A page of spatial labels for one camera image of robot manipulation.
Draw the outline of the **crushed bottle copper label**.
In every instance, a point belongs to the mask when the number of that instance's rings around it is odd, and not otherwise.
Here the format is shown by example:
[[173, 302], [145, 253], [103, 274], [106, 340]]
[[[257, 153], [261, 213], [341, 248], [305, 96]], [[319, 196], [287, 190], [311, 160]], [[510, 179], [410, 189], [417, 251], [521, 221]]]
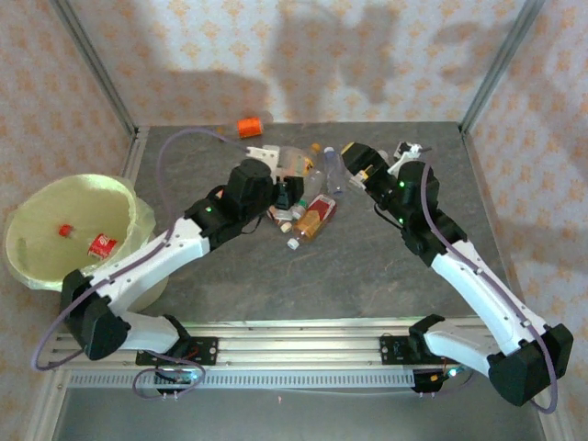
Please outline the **crushed bottle copper label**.
[[294, 217], [290, 209], [284, 210], [270, 207], [267, 211], [267, 216], [283, 233], [291, 231]]

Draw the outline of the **blue tinted bottle white cap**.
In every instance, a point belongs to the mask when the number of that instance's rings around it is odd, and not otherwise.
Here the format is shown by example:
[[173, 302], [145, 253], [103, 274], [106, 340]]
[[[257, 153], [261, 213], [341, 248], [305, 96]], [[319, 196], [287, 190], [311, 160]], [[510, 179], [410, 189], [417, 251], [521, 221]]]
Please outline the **blue tinted bottle white cap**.
[[323, 150], [323, 163], [326, 173], [328, 191], [335, 197], [341, 197], [345, 192], [345, 167], [341, 155], [333, 147]]

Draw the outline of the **amber juice bottle red label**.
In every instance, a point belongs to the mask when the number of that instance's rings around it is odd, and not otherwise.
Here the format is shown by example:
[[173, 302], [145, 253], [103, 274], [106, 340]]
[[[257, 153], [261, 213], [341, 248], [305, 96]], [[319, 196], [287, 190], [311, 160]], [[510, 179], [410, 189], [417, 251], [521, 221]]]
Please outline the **amber juice bottle red label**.
[[294, 224], [292, 236], [287, 241], [288, 248], [297, 250], [303, 243], [314, 240], [336, 210], [337, 202], [334, 198], [324, 194], [318, 195]]

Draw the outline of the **cola bottle red label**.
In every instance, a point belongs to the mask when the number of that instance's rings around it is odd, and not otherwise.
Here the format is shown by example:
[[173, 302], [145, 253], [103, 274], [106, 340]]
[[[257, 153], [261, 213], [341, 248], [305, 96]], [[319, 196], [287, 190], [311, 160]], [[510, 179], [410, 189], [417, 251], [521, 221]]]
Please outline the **cola bottle red label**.
[[119, 249], [119, 241], [100, 233], [89, 244], [87, 254], [99, 260], [106, 260]]

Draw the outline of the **orange soda bottle orange cap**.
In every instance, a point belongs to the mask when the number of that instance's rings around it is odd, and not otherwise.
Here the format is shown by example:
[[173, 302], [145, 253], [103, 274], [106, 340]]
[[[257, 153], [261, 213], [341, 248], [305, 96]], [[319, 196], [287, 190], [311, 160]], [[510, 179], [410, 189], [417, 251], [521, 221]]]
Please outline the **orange soda bottle orange cap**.
[[293, 146], [281, 147], [277, 163], [279, 176], [307, 176], [318, 162], [320, 145], [312, 144], [307, 149]]

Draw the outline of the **orange label bottle brown cap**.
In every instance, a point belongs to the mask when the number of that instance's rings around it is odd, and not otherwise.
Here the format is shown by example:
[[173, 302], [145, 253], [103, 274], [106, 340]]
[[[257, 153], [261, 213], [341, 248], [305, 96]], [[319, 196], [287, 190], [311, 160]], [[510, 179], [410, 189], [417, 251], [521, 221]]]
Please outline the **orange label bottle brown cap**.
[[265, 125], [271, 124], [274, 118], [269, 112], [246, 115], [228, 124], [218, 126], [215, 131], [223, 137], [237, 140], [261, 136]]

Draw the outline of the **aluminium table side rail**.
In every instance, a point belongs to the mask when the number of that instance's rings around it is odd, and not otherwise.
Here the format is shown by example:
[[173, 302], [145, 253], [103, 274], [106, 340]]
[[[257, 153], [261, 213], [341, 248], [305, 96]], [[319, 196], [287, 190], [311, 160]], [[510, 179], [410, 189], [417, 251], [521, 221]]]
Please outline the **aluminium table side rail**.
[[140, 126], [131, 137], [130, 147], [120, 175], [135, 185], [149, 137], [149, 126]]

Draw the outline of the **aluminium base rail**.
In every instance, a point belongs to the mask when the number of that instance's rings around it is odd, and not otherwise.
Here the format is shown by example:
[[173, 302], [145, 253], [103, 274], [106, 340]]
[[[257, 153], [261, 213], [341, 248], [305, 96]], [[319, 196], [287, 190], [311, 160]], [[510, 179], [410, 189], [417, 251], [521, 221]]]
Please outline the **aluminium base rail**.
[[[106, 333], [107, 347], [97, 359], [121, 362], [133, 352], [154, 355], [173, 354], [181, 337], [199, 341], [213, 337], [216, 344], [209, 354], [216, 364], [297, 366], [320, 364], [358, 364], [378, 362], [382, 336], [406, 337], [417, 317], [325, 319], [301, 321], [207, 322], [174, 326], [164, 317], [126, 313], [131, 329], [124, 341]], [[534, 313], [525, 318], [501, 313], [484, 321], [465, 317], [444, 319], [429, 325], [425, 341], [436, 356], [450, 357], [474, 365], [473, 354], [484, 356], [498, 352], [512, 354], [534, 334], [545, 332], [545, 321]]]

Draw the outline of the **aluminium frame post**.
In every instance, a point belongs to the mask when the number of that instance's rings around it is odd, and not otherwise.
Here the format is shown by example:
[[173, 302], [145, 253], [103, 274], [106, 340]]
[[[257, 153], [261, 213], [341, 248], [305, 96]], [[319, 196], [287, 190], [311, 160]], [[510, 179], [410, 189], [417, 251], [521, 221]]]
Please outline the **aluminium frame post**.
[[73, 44], [82, 56], [97, 85], [111, 105], [122, 128], [133, 139], [138, 128], [127, 107], [117, 91], [106, 66], [102, 63], [96, 48], [86, 32], [80, 18], [74, 11], [70, 0], [49, 0], [50, 5], [61, 20], [65, 30], [73, 40]]
[[525, 0], [514, 24], [510, 27], [502, 45], [492, 59], [490, 68], [473, 97], [465, 116], [458, 124], [458, 129], [462, 136], [467, 135], [473, 129], [545, 2], [546, 0]]

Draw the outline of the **aluminium frame leg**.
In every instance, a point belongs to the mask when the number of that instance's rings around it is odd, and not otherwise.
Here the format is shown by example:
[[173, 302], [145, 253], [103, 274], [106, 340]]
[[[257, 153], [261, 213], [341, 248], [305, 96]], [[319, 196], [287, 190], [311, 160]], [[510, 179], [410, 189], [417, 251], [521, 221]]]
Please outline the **aluminium frame leg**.
[[25, 441], [51, 441], [57, 426], [71, 373], [57, 369], [44, 376], [40, 394], [35, 402]]
[[568, 414], [562, 406], [551, 414], [539, 414], [545, 441], [575, 441]]

